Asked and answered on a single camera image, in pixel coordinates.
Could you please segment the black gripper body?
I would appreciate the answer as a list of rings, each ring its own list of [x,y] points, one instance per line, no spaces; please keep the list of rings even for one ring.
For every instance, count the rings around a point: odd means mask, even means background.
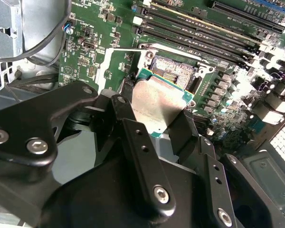
[[[208,180],[155,153],[118,155],[61,186],[42,228],[206,228]]]

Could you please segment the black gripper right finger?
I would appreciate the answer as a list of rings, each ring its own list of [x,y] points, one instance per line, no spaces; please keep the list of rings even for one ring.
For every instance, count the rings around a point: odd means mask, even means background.
[[[178,164],[195,172],[194,218],[202,228],[285,228],[285,216],[242,163],[231,154],[216,158],[192,113],[181,111],[168,127]]]

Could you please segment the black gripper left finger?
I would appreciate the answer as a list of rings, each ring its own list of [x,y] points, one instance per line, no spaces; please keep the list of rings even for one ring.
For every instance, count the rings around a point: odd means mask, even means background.
[[[83,82],[39,95],[0,110],[0,205],[15,213],[25,206],[39,214],[51,196],[45,183],[58,153],[67,118],[92,107],[91,127],[102,152],[132,158],[155,153],[144,124],[136,121],[121,95],[99,97]]]

